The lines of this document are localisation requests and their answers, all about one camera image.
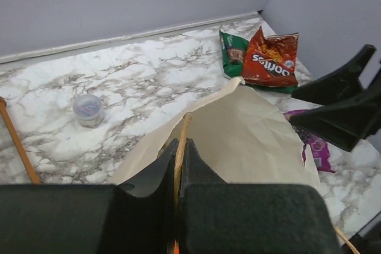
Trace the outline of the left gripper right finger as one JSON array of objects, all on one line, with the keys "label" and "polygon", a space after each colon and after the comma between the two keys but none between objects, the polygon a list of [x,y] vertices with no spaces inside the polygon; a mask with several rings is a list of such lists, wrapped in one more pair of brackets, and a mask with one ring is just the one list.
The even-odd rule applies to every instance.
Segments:
[{"label": "left gripper right finger", "polygon": [[303,184],[227,183],[185,146],[180,253],[340,253],[318,191]]}]

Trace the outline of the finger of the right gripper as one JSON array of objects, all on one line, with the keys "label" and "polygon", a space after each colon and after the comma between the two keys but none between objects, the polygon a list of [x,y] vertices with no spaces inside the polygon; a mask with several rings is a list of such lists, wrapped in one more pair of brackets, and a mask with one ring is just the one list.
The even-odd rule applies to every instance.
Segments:
[{"label": "finger of the right gripper", "polygon": [[380,86],[290,117],[290,123],[350,152],[380,130]]},{"label": "finger of the right gripper", "polygon": [[375,53],[366,44],[345,65],[330,74],[295,89],[291,97],[318,105],[330,105],[360,94],[364,88],[359,76]]}]

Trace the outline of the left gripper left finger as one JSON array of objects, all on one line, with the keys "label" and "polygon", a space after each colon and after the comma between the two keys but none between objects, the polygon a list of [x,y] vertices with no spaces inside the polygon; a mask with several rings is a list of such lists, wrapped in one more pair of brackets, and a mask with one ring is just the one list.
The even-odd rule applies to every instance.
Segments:
[{"label": "left gripper left finger", "polygon": [[120,184],[3,184],[2,253],[169,253],[178,141]]}]

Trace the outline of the magenta snack packet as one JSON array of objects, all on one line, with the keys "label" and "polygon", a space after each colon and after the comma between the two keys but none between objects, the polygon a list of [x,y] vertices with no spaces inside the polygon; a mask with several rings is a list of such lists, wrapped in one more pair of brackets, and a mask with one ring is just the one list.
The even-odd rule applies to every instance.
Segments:
[{"label": "magenta snack packet", "polygon": [[335,173],[329,162],[330,152],[327,142],[302,128],[295,126],[292,126],[292,128],[304,144],[302,149],[302,157],[304,162],[306,160],[305,150],[307,146],[309,146],[317,170],[326,173]]}]

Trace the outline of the red snack packet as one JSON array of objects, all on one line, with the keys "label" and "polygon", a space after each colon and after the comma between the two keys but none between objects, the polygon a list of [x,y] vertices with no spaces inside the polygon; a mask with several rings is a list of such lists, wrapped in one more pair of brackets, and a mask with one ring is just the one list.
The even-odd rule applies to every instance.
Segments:
[{"label": "red snack packet", "polygon": [[241,76],[265,87],[295,87],[299,34],[265,36],[262,28],[253,35],[246,50]]}]

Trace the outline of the beige paper bag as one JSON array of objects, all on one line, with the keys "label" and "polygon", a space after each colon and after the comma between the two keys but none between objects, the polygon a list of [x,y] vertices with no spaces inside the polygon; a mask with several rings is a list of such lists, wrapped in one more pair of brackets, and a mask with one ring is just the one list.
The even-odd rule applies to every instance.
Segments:
[{"label": "beige paper bag", "polygon": [[285,116],[240,78],[195,102],[147,133],[111,177],[132,178],[157,159],[160,147],[177,137],[192,139],[205,163],[227,183],[303,184],[320,187],[311,150]]}]

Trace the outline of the green crisps bag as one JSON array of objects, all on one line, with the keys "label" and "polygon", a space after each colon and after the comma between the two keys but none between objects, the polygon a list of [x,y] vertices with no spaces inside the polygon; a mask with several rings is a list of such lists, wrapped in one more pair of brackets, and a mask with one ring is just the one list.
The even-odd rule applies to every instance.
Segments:
[{"label": "green crisps bag", "polygon": [[[219,31],[219,36],[222,51],[223,70],[225,75],[230,78],[241,76],[243,62],[250,40],[246,40],[242,37],[231,35],[223,31]],[[247,85],[257,86],[259,88],[269,90],[272,92],[288,94],[292,93],[298,87],[298,85],[295,87],[265,87],[249,84],[246,81],[245,83]]]}]

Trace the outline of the orange snack packet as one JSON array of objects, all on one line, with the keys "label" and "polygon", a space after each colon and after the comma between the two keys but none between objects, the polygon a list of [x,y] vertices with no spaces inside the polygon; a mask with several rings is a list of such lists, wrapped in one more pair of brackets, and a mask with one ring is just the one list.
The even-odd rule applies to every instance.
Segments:
[{"label": "orange snack packet", "polygon": [[175,237],[174,238],[174,249],[173,249],[173,253],[174,254],[179,254],[179,241],[178,239]]}]

